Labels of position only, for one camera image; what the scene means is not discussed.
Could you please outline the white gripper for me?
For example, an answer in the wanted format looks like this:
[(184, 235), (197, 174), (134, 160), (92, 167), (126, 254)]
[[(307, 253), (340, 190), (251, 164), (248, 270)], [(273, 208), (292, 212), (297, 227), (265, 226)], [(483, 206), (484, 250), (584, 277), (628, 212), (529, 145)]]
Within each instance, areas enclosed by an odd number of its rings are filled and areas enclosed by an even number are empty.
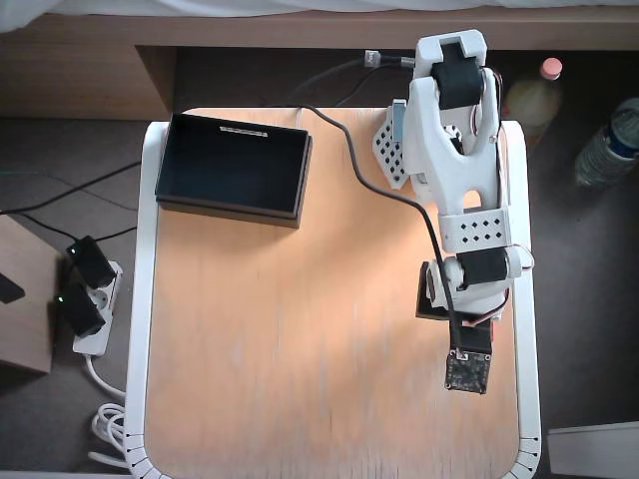
[[(466, 273), (458, 260), (446, 260), (444, 271), (453, 307), (463, 324), (479, 324), (499, 317), (507, 299), (511, 279), (466, 284)], [(416, 316), (422, 319), (448, 320), (448, 303), (435, 260), (425, 261), (419, 273)]]

